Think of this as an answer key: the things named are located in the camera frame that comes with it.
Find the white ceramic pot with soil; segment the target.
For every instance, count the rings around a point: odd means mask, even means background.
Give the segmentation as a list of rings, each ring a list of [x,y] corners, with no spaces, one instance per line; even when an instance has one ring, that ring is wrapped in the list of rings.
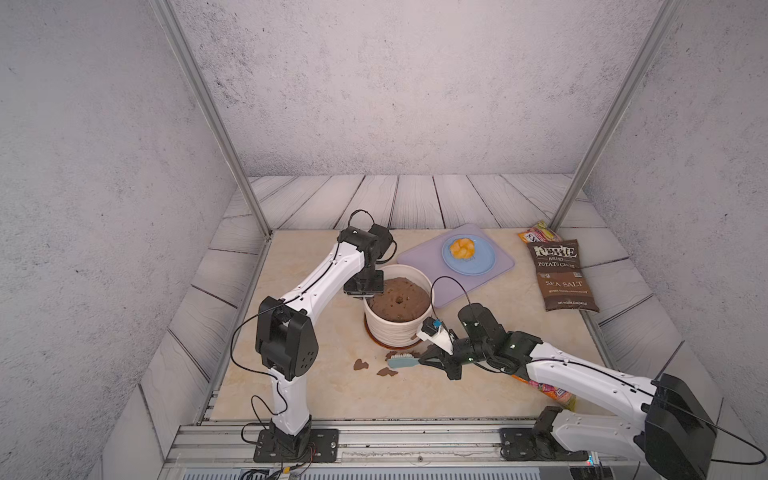
[[[401,347],[415,342],[425,318],[433,313],[431,282],[420,270],[401,264],[386,265],[384,292],[364,301],[364,316],[381,342]]]

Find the teal scrub brush white bristles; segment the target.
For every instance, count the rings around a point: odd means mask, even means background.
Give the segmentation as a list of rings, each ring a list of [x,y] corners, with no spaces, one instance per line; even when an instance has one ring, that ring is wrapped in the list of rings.
[[[393,360],[387,361],[387,367],[393,370],[414,367],[419,364],[420,364],[419,358],[418,359],[400,359],[400,360],[393,359]]]

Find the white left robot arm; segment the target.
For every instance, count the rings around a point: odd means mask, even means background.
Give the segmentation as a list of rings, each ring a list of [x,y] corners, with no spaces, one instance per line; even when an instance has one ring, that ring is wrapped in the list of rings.
[[[354,298],[383,291],[384,277],[377,266],[392,243],[392,234],[382,225],[373,224],[369,230],[349,226],[297,287],[259,305],[255,349],[271,378],[276,407],[271,423],[276,430],[297,436],[310,424],[305,374],[319,353],[315,324],[340,291]]]

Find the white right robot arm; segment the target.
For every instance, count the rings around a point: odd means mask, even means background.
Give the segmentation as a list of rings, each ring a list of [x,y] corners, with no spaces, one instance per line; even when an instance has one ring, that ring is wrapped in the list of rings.
[[[682,379],[666,373],[634,376],[588,362],[537,336],[505,330],[479,303],[462,308],[459,320],[464,338],[438,319],[422,322],[417,335],[430,345],[420,364],[458,380],[464,366],[485,362],[502,375],[550,385],[608,412],[586,415],[548,407],[534,427],[534,446],[645,461],[666,479],[707,477],[716,425]]]

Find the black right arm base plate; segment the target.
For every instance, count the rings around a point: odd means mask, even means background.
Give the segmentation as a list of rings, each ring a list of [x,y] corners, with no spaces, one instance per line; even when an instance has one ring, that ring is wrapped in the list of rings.
[[[587,451],[568,451],[550,434],[535,433],[532,428],[502,428],[500,455],[517,462],[586,462]]]

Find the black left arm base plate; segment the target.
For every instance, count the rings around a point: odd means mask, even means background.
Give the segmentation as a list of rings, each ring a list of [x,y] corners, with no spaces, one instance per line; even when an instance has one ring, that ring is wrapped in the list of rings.
[[[304,428],[288,435],[274,426],[259,433],[255,463],[334,463],[339,447],[338,429]]]

